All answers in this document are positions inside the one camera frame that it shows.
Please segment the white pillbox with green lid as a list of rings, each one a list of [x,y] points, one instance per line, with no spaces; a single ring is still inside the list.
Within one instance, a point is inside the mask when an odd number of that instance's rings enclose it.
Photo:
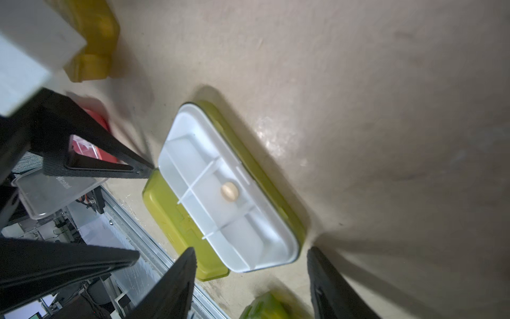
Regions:
[[[299,217],[210,102],[179,108],[142,198],[177,253],[195,250],[200,281],[300,256]]]

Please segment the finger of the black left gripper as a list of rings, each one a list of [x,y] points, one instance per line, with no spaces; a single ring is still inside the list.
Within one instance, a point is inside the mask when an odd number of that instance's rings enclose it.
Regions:
[[[1,312],[7,313],[69,284],[137,263],[134,250],[76,243],[1,239]]]
[[[58,177],[146,179],[155,167],[110,133],[104,119],[71,98],[41,89],[27,101],[33,111],[30,151],[43,173]]]

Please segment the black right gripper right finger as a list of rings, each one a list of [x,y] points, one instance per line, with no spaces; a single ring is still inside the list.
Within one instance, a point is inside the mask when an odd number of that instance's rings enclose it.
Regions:
[[[316,318],[378,318],[318,247],[307,253],[308,275]]]

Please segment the yellow two-compartment pillbox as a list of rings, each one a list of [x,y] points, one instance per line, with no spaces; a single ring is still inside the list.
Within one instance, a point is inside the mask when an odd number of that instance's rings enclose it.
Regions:
[[[64,67],[72,82],[109,77],[120,26],[104,0],[49,1],[48,4],[86,41],[86,46]]]

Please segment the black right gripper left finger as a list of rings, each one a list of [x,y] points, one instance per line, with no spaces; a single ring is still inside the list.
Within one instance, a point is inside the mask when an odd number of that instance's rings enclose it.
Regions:
[[[128,318],[187,318],[195,286],[197,258],[190,247],[175,261]]]

